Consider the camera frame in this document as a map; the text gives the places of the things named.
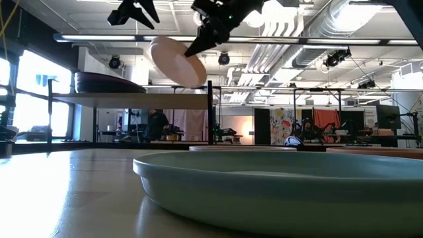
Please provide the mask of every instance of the ceiling light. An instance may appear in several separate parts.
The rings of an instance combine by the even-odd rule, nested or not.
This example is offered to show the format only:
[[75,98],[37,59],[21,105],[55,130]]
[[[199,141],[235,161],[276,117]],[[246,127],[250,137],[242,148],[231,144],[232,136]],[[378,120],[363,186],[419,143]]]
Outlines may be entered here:
[[104,40],[104,41],[134,41],[135,36],[99,36],[99,35],[62,35],[64,40]]
[[218,104],[220,106],[245,106],[245,104],[240,104],[240,103],[222,103],[222,104]]
[[[145,41],[152,41],[154,38],[158,36],[143,36]],[[167,38],[179,41],[179,42],[193,42],[196,37],[195,36],[166,36]]]
[[304,49],[316,49],[316,50],[347,50],[348,46],[319,46],[319,45],[312,45],[312,46],[304,46]]
[[282,88],[282,87],[264,87],[264,88],[261,88],[262,90],[287,90],[287,91],[293,91],[294,90],[294,88]]
[[171,89],[172,86],[170,85],[146,85],[143,86],[146,89]]
[[361,39],[309,39],[310,44],[379,44],[380,40],[361,40]]
[[284,37],[243,37],[243,36],[232,36],[229,38],[228,43],[239,43],[239,42],[254,42],[255,44],[296,44],[299,42],[298,38],[284,38]]
[[388,42],[388,45],[391,45],[391,44],[411,45],[411,46],[413,46],[413,45],[417,46],[418,45],[417,41],[415,41],[415,40],[390,40]]
[[236,87],[236,86],[234,86],[234,87],[231,87],[231,86],[224,86],[224,87],[221,87],[221,89],[239,89],[239,90],[241,90],[241,89],[246,89],[246,90],[255,90],[255,89],[257,89],[258,87]]
[[269,104],[246,104],[245,106],[270,106]]

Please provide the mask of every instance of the camera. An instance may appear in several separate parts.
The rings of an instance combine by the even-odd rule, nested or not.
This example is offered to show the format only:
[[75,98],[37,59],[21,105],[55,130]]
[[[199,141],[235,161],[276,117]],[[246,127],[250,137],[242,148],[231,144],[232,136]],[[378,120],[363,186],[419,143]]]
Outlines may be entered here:
[[112,59],[108,62],[108,66],[111,69],[119,69],[120,64],[120,56],[112,56]]
[[351,57],[351,51],[349,48],[347,50],[337,50],[335,53],[329,54],[328,58],[323,64],[326,67],[336,67],[338,64],[349,57]]
[[219,65],[222,65],[222,66],[228,65],[230,61],[231,61],[231,58],[229,57],[227,52],[220,53]]

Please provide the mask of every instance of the window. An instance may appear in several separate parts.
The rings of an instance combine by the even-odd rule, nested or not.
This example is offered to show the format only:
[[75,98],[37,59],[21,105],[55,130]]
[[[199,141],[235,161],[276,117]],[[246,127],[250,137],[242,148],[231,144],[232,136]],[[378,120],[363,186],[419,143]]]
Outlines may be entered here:
[[8,85],[10,76],[11,64],[7,60],[0,58],[0,84]]
[[55,79],[53,92],[70,93],[71,78],[70,70],[27,50],[19,59],[18,89],[47,96],[47,80]]
[[[66,136],[69,105],[53,102],[52,134]],[[29,95],[16,95],[16,108],[13,126],[20,132],[46,132],[48,125],[48,102]]]
[[[16,126],[20,132],[46,132],[48,101],[45,96],[48,95],[48,79],[58,81],[53,82],[53,92],[69,93],[71,77],[72,72],[70,70],[25,50],[19,60],[17,77],[17,88],[24,92],[19,91],[16,95],[13,126]],[[25,92],[34,93],[35,95],[25,94]],[[69,105],[53,102],[53,136],[65,137],[67,135],[68,119]]]

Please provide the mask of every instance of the cable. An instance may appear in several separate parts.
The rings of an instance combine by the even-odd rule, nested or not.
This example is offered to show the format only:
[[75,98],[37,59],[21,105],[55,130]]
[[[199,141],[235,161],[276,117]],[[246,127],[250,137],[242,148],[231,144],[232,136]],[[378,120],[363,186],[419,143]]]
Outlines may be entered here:
[[[3,22],[3,10],[1,8],[1,2],[0,2],[0,22],[1,22],[1,28],[3,29],[5,27],[5,23]],[[3,47],[5,49],[5,59],[6,61],[8,61],[9,58],[7,57],[6,34],[3,34],[2,38],[3,38]]]
[[414,106],[416,106],[417,102],[420,100],[420,98],[422,97],[423,92],[420,93],[420,96],[418,96],[417,101],[412,105],[412,107],[410,108],[412,110],[412,108],[414,108]]
[[408,123],[406,123],[406,121],[401,120],[401,124],[405,126],[405,130],[408,133],[408,131],[412,132],[410,125],[408,125]]
[[7,28],[7,26],[9,25],[10,21],[12,20],[13,15],[15,15],[16,10],[18,9],[18,6],[19,6],[19,2],[20,2],[20,0],[17,0],[17,1],[16,1],[15,7],[13,7],[13,10],[12,10],[11,15],[10,15],[10,16],[9,16],[9,18],[6,20],[6,23],[5,23],[4,27],[2,27],[2,28],[1,28],[1,31],[0,31],[0,36],[2,36],[2,35],[3,35],[3,33],[6,31],[6,28]]
[[[367,73],[364,72],[364,70],[358,65],[358,63],[352,58],[350,57],[351,60],[356,64],[356,66],[361,70],[361,72],[371,81],[373,81],[373,79],[371,79],[371,77],[369,77],[369,75],[367,75]],[[379,87],[376,83],[375,83],[376,87],[378,89],[380,89],[383,93],[385,93],[388,97],[390,97],[394,102],[396,102],[399,106],[403,107],[407,112],[411,113],[411,111],[406,108],[405,106],[403,106],[401,103],[399,103],[397,100],[395,100],[391,95],[387,94],[383,89],[381,89],[381,87]]]

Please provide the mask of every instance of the bowl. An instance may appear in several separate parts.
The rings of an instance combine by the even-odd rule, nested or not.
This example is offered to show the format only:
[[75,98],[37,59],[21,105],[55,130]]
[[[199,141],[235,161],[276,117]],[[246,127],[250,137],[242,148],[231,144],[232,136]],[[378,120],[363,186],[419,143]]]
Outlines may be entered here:
[[423,159],[423,149],[399,149],[390,147],[339,147],[327,148],[326,152]]
[[291,147],[252,146],[252,145],[203,145],[190,146],[190,151],[297,151]]
[[134,159],[152,201],[203,223],[282,237],[423,235],[423,161],[187,151]]

